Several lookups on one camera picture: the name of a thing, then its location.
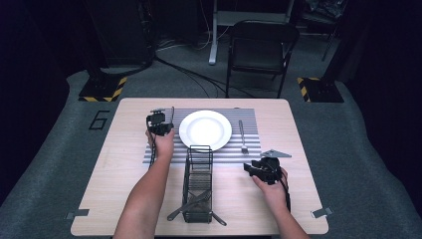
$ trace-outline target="table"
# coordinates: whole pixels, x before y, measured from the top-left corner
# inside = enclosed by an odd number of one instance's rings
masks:
[[[289,173],[292,214],[309,234],[324,234],[326,218],[312,218],[321,209],[317,188],[293,118],[285,100],[262,99],[123,99],[105,138],[80,209],[71,231],[75,236],[112,235],[127,196],[146,173],[142,164],[146,149],[145,118],[150,110],[176,109],[255,109],[262,151],[275,149],[291,154],[280,158]],[[241,163],[214,164],[213,211],[227,222],[185,223],[182,215],[173,221],[166,216],[181,205],[184,165],[171,164],[166,193],[156,228],[157,236],[235,236],[278,234],[260,189]]]
[[[219,11],[218,0],[214,0],[213,22],[212,22],[212,45],[209,58],[209,65],[215,65],[217,58],[217,26],[233,26],[242,20],[263,20],[263,21],[284,21],[289,22],[295,0],[289,0],[288,11],[286,13],[252,13]]]

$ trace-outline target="human arm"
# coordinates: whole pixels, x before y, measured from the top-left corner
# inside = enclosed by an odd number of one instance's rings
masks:
[[[284,175],[282,181],[285,185],[287,185],[288,174],[284,169],[282,169],[282,171]],[[275,184],[268,185],[255,175],[252,176],[252,179],[264,194],[265,201],[276,219],[280,237],[283,239],[310,238],[298,221],[290,213],[286,204],[286,192],[282,183],[280,181],[276,181]]]
[[[153,139],[148,136],[149,144]],[[155,137],[156,160],[130,192],[118,219],[114,239],[153,238],[158,214],[164,199],[170,161],[174,150],[174,129]]]

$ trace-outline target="hazard warning tape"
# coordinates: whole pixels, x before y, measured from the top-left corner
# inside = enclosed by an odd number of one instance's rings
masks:
[[[115,102],[118,96],[120,96],[121,91],[123,90],[123,86],[126,83],[126,81],[127,81],[127,78],[123,78],[120,80],[112,97],[108,97],[108,98],[80,97],[79,101],[81,102]]]
[[[305,80],[319,81],[319,78],[298,78],[299,87],[301,88],[302,97],[305,102],[310,102],[311,98],[305,86]]]

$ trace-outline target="wire basket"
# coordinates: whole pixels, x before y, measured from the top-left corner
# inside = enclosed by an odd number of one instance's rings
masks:
[[[186,153],[182,205],[195,202],[183,212],[188,223],[210,223],[212,220],[213,152],[208,145],[191,145]]]

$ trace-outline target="gray carpet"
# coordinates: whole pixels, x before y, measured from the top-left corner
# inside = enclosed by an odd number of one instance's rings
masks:
[[[335,48],[322,62],[325,46],[322,38],[300,38],[282,92],[282,98],[291,104],[322,205],[334,211],[327,218],[328,233],[313,238],[422,238],[421,218],[403,185],[369,143],[359,108],[344,84],[336,83],[343,104],[304,102],[297,77],[323,75]],[[204,50],[174,47],[157,51],[165,61],[224,82],[227,44],[220,44],[216,66],[207,64],[208,54],[209,46]],[[114,73],[127,70],[107,69]],[[233,86],[254,88],[254,78],[235,73]],[[203,90],[185,74],[157,62],[128,77],[114,103],[79,102],[78,93],[87,79],[86,72],[68,78],[71,92],[66,106],[0,208],[0,238],[74,238],[72,220],[65,216],[79,207],[121,99],[224,98],[211,84],[196,79]],[[259,87],[246,91],[257,98],[273,98],[278,82],[268,78]],[[235,89],[230,90],[230,96],[248,98]],[[102,115],[107,118],[105,128],[89,130],[98,111],[109,111]]]

